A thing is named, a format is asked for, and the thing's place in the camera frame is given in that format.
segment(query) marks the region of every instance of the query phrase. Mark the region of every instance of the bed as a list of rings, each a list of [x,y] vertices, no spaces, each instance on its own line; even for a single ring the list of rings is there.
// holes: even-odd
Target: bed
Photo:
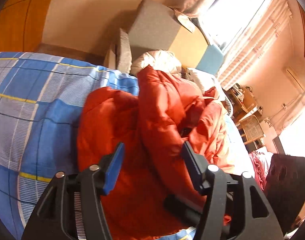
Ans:
[[[16,239],[54,174],[78,172],[79,116],[87,95],[105,86],[139,93],[137,79],[118,70],[46,54],[0,52],[0,219]],[[238,165],[252,167],[238,129],[229,116],[225,121]]]

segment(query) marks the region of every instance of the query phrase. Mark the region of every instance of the pillow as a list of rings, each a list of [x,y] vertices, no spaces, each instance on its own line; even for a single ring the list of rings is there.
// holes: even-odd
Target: pillow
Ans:
[[[197,70],[195,68],[187,68],[187,74],[189,80],[197,84],[202,94],[204,94],[205,91],[209,90],[211,87],[216,87],[217,91],[219,92],[218,100],[225,101],[225,93],[222,90],[219,81],[214,75]]]
[[[128,34],[120,29],[119,41],[116,51],[116,69],[121,73],[129,74],[131,70],[131,46],[129,44]]]
[[[171,51],[159,49],[144,53],[131,65],[131,74],[137,76],[148,65],[181,78],[181,63]]]

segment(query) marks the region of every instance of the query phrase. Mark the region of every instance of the air conditioner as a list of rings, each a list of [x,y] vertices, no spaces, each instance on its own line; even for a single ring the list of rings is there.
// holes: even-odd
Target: air conditioner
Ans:
[[[297,73],[291,67],[285,68],[285,74],[299,92],[303,92],[305,90],[305,85],[300,81]]]

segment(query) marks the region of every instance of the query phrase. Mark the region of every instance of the metal bolt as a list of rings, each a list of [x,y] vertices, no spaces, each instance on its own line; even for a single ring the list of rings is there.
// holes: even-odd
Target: metal bolt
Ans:
[[[57,173],[56,173],[56,178],[58,178],[58,179],[60,179],[60,178],[62,178],[62,177],[64,177],[65,176],[65,173],[63,172],[63,171],[58,171]]]
[[[98,166],[97,164],[93,164],[93,165],[91,165],[91,166],[89,167],[89,169],[90,169],[91,171],[96,171],[96,170],[99,169],[99,166]]]
[[[212,172],[216,172],[219,170],[219,168],[218,168],[218,166],[211,164],[211,165],[208,165],[208,170],[210,170]]]
[[[243,172],[242,175],[243,175],[246,179],[250,179],[250,178],[252,177],[251,174],[250,174],[250,172],[248,172],[248,171]]]

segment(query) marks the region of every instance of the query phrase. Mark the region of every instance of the white pillow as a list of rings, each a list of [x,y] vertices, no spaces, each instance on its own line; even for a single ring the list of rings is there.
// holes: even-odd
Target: white pillow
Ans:
[[[137,76],[137,73],[148,65],[155,70],[181,77],[181,63],[173,52],[160,49],[144,53],[133,62],[130,74]]]
[[[187,68],[187,74],[189,80],[195,82],[203,94],[210,88],[216,87],[217,91],[219,92],[218,100],[225,101],[225,93],[223,92],[219,81],[214,75],[203,72],[201,70],[197,70],[195,68]]]

